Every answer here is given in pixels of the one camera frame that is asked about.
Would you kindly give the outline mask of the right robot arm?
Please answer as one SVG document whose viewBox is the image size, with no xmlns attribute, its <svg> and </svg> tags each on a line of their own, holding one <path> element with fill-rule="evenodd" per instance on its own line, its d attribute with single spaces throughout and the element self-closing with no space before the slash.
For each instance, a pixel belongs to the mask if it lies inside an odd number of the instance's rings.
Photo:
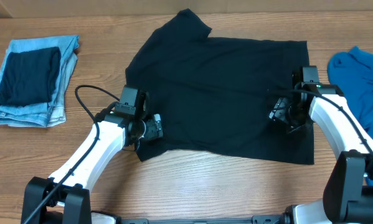
<svg viewBox="0 0 373 224">
<path fill-rule="evenodd" d="M 289 206 L 276 222 L 373 223 L 373 139 L 352 114 L 341 89 L 322 84 L 317 67 L 301 67 L 269 117 L 287 125 L 289 133 L 316 123 L 336 158 L 323 197 Z"/>
</svg>

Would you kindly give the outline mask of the black t-shirt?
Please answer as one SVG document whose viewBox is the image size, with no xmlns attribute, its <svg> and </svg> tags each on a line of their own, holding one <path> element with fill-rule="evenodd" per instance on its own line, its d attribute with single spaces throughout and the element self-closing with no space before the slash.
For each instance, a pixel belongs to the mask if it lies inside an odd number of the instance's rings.
<svg viewBox="0 0 373 224">
<path fill-rule="evenodd" d="M 290 133 L 269 114 L 292 73 L 309 64 L 305 41 L 211 37 L 192 11 L 156 29 L 126 69 L 146 91 L 163 137 L 142 142 L 141 161 L 175 149 L 293 164 L 314 162 L 313 130 Z"/>
</svg>

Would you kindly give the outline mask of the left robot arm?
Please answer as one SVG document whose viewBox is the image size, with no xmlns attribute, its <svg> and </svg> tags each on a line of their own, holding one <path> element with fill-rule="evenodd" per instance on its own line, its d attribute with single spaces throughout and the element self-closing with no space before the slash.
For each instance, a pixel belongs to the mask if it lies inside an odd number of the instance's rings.
<svg viewBox="0 0 373 224">
<path fill-rule="evenodd" d="M 121 96 L 91 118 L 92 129 L 70 159 L 48 178 L 26 185 L 22 223 L 121 223 L 91 208 L 90 194 L 111 159 L 122 149 L 163 137 L 161 117 L 148 114 L 149 94 L 123 87 Z"/>
</svg>

